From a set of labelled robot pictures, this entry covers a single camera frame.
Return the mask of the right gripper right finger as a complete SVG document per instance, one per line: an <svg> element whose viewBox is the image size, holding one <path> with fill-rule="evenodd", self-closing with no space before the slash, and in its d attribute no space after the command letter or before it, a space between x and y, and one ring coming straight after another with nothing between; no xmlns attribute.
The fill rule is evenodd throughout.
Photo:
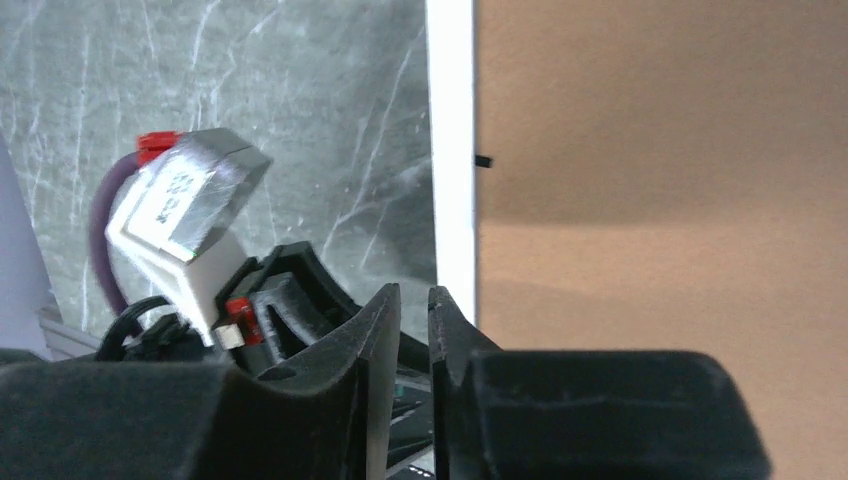
<svg viewBox="0 0 848 480"><path fill-rule="evenodd" d="M521 351L428 298L440 479L768 479L733 377L683 350Z"/></svg>

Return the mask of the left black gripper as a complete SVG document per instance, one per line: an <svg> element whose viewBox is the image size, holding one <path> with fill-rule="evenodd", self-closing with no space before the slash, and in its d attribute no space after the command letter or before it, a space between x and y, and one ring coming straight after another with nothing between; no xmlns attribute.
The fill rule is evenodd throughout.
<svg viewBox="0 0 848 480"><path fill-rule="evenodd" d="M213 270L210 292L185 277L177 287L122 308L95 353L98 361L194 359L213 347L259 374L362 313L308 242L245 259L231 276Z"/></svg>

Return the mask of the brown backing board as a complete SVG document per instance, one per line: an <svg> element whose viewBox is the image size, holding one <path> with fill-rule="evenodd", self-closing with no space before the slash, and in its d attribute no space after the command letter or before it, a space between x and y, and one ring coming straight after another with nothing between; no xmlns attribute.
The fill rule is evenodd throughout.
<svg viewBox="0 0 848 480"><path fill-rule="evenodd" d="M779 479L847 475L847 5L482 1L479 313L697 349Z"/></svg>

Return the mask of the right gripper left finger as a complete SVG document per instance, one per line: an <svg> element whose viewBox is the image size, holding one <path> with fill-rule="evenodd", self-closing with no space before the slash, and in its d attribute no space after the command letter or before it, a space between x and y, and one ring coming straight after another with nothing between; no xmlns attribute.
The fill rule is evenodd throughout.
<svg viewBox="0 0 848 480"><path fill-rule="evenodd" d="M226 363L1 370L5 479L382 479L400 289L260 378Z"/></svg>

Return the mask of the white picture frame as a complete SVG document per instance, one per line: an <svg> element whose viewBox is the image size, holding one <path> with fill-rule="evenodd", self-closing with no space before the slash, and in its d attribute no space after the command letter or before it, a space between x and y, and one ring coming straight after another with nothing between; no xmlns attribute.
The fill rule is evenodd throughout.
<svg viewBox="0 0 848 480"><path fill-rule="evenodd" d="M437 282L478 320L475 3L426 3Z"/></svg>

